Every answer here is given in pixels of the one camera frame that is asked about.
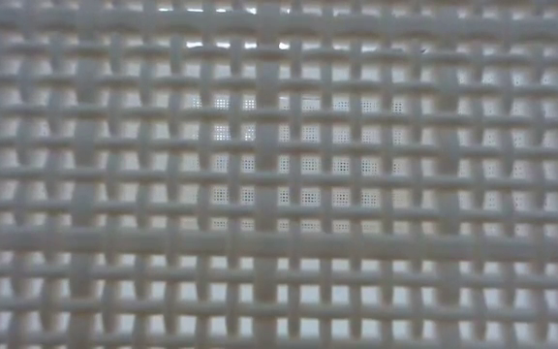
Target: plastic mesh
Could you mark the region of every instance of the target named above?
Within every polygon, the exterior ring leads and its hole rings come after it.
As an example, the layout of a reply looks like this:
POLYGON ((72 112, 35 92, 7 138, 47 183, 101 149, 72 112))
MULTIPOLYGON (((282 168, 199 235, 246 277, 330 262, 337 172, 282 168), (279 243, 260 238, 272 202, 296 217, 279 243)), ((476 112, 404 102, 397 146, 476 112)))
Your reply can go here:
POLYGON ((0 347, 558 348, 558 1, 0 0, 0 347))

